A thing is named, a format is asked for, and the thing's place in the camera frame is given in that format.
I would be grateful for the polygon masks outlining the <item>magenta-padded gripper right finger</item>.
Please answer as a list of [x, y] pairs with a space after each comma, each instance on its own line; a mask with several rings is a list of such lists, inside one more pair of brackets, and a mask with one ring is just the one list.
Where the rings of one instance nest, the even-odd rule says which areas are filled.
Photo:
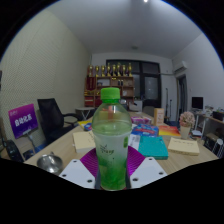
[[128, 147], [126, 183], [128, 189], [140, 188], [166, 176], [166, 172], [153, 157], [144, 157]]

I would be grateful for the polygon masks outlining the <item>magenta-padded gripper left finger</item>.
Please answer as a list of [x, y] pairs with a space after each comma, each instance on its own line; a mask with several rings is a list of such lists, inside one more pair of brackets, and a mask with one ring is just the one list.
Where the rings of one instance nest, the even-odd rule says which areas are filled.
[[100, 174], [96, 149], [90, 150], [80, 160], [72, 159], [60, 177], [84, 188], [99, 189]]

